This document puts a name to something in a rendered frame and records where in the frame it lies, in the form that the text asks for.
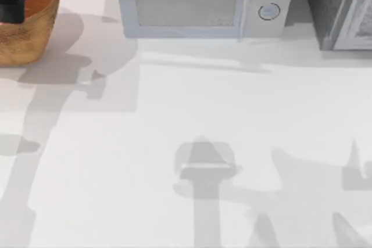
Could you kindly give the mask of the pale microwave oven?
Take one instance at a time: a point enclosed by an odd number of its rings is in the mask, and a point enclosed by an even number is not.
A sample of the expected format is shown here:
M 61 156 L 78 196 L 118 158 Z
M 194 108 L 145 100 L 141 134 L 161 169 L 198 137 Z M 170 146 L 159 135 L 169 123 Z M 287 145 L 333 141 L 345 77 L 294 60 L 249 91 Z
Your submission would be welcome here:
M 291 0 L 249 0 L 245 25 L 245 38 L 277 38 L 281 35 L 288 14 Z M 263 5 L 276 3 L 281 8 L 279 17 L 264 21 L 258 15 Z

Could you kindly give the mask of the brown woven basket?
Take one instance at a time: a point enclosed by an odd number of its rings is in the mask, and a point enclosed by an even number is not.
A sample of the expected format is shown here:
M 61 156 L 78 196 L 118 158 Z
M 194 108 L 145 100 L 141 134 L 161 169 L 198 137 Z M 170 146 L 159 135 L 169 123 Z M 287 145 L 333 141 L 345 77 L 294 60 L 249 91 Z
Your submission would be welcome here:
M 0 24 L 0 67 L 36 62 L 49 42 L 60 0 L 26 0 L 22 24 Z

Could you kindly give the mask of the round microwave knob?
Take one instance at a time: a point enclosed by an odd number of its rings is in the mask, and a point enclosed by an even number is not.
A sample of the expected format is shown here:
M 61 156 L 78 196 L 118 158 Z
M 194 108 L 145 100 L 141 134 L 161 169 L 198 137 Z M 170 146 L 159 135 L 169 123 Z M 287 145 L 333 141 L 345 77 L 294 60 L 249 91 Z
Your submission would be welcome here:
M 264 21 L 271 21 L 279 17 L 281 8 L 276 3 L 263 5 L 258 10 L 259 17 Z

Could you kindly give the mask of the pale blue microwave door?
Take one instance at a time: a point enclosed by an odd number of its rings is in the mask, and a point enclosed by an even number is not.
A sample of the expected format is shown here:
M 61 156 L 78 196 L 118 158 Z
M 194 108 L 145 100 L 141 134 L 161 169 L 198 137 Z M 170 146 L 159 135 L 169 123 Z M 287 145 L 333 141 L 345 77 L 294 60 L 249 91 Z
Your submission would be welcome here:
M 243 0 L 119 0 L 127 38 L 238 38 Z

